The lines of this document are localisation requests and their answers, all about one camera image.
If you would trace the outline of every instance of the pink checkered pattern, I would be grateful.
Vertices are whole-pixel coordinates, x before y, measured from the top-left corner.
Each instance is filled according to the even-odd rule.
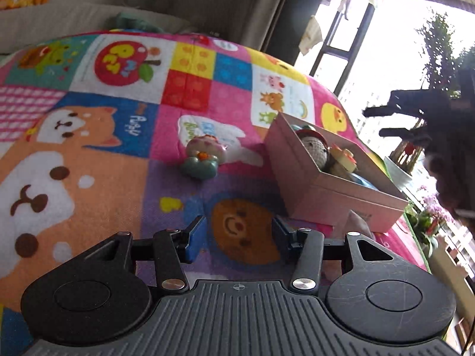
[[[0,142],[14,142],[65,95],[64,91],[0,87]]]

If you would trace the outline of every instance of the yellow square tile print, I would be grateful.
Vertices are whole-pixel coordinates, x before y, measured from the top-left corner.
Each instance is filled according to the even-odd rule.
[[[215,60],[215,51],[178,42],[170,69],[212,80]]]
[[[251,56],[251,63],[266,68],[270,71],[280,73],[281,75],[297,80],[298,82],[301,82],[303,84],[309,84],[305,75],[297,71],[290,64],[284,63],[283,61],[276,59],[275,57],[266,55],[265,53],[256,51],[254,49],[247,47],[246,49],[248,50],[249,55]]]

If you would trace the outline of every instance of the red square tile print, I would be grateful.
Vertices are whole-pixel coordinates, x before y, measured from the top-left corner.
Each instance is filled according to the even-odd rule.
[[[161,104],[206,112],[210,101],[211,80],[169,70]]]

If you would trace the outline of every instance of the black cable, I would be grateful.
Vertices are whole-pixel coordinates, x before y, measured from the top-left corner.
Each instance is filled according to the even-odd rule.
[[[472,335],[474,334],[474,328],[475,328],[475,316],[474,316],[474,320],[472,322],[472,329],[470,329],[470,333],[467,336],[467,341],[465,341],[465,346],[464,346],[464,349],[462,350],[462,353],[461,353],[462,356],[464,356],[464,353],[467,351],[468,345],[470,343],[470,339],[472,338]]]

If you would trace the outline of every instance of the toy figurine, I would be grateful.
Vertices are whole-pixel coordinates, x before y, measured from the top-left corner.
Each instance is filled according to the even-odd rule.
[[[328,162],[328,144],[319,132],[303,128],[295,132],[317,167],[323,171]]]
[[[333,144],[330,147],[330,156],[329,173],[352,181],[351,173],[356,170],[356,160],[353,158],[353,153],[350,150],[342,150]]]
[[[226,146],[212,135],[196,136],[186,146],[188,158],[181,164],[182,173],[196,179],[214,178],[218,165],[226,161]]]

